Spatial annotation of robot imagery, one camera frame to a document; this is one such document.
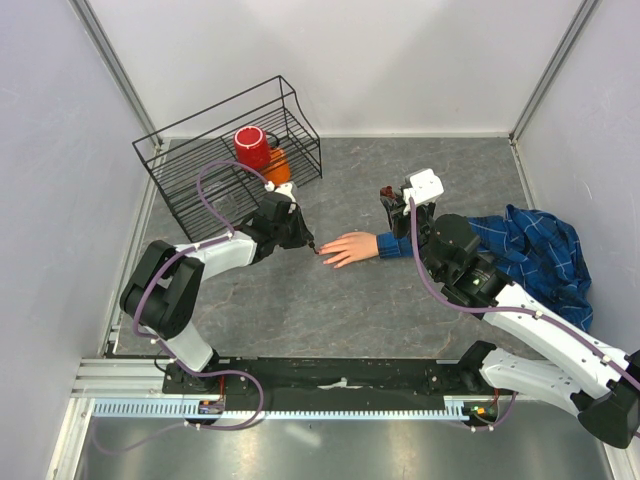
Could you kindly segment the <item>red nail polish bottle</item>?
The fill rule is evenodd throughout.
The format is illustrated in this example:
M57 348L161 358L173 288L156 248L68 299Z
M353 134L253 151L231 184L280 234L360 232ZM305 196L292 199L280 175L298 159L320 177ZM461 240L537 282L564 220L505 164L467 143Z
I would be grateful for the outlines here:
M395 199L396 192L391 186L386 186L380 189L380 196L384 198Z

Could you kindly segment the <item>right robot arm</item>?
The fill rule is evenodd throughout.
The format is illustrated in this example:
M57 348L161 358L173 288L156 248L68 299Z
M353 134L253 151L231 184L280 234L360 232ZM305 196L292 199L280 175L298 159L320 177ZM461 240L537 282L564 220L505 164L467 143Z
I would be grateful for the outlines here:
M415 189L380 191L391 236L413 246L422 283L439 303L469 313L523 341L538 363L476 342L461 358L467 392L510 390L574 416L603 443L629 447L639 436L639 355L608 345L536 300L476 251L479 237L460 215L434 217L440 192L422 203Z

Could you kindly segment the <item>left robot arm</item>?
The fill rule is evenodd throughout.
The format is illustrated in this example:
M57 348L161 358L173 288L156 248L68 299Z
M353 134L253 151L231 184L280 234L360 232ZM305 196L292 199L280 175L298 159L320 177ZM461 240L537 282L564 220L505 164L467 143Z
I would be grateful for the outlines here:
M314 246L292 186L266 193L233 233L186 245L150 243L121 293L120 308L134 320L134 332L160 340L198 393L211 392L220 378L218 354L192 321L201 284L254 265L277 248Z

